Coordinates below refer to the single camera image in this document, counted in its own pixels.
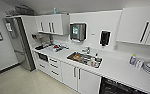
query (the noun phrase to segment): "drawer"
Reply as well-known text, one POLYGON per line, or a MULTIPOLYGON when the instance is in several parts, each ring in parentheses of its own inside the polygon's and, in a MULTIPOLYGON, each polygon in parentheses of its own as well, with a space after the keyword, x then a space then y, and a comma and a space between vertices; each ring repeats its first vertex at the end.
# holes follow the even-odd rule
POLYGON ((45 62, 43 60, 40 60, 38 59, 37 60, 37 66, 38 66, 38 69, 48 75, 50 75, 50 67, 49 67, 49 63, 48 62, 45 62))
POLYGON ((55 71, 55 70, 53 70, 53 69, 51 69, 50 70, 50 76, 51 77, 53 77, 54 79, 56 79, 56 80, 58 80, 58 81, 60 81, 60 82, 62 82, 62 76, 61 76, 61 72, 57 72, 57 71, 55 71))
POLYGON ((49 63, 49 66, 50 66, 50 69, 52 69, 56 72, 61 72, 61 67, 60 66, 54 65, 52 63, 49 63))
POLYGON ((60 66, 60 61, 51 57, 49 57, 49 63, 55 66, 60 66))

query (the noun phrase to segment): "floor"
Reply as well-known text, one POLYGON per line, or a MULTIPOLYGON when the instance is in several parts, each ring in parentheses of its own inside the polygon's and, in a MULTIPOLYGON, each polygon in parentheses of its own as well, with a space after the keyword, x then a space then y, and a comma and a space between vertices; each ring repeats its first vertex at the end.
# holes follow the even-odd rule
POLYGON ((47 74, 18 66, 0 74, 0 94, 79 94, 47 74))

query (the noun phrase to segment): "stainless steel refrigerator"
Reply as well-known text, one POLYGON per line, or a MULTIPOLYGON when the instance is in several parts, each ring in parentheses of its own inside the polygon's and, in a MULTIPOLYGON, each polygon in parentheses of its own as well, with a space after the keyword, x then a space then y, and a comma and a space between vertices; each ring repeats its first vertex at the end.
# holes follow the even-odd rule
POLYGON ((4 21, 18 62, 23 68, 34 70, 35 64, 21 17, 5 18, 4 21))

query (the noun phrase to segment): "ceiling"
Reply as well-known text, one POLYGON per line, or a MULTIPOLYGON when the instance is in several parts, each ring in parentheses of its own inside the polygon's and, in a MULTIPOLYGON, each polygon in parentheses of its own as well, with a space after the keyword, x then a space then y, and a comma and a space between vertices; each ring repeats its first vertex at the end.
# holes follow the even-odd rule
POLYGON ((27 5, 38 14, 53 12, 79 13, 105 10, 121 10, 126 7, 150 6, 150 0, 2 0, 14 7, 27 5))

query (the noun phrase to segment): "faucet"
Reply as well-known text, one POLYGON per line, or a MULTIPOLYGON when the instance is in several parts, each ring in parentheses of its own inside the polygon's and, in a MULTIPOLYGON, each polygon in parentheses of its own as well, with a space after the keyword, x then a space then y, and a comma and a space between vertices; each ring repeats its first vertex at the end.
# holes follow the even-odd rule
POLYGON ((90 47, 86 47, 86 49, 82 50, 82 52, 87 52, 87 54, 90 54, 90 47))

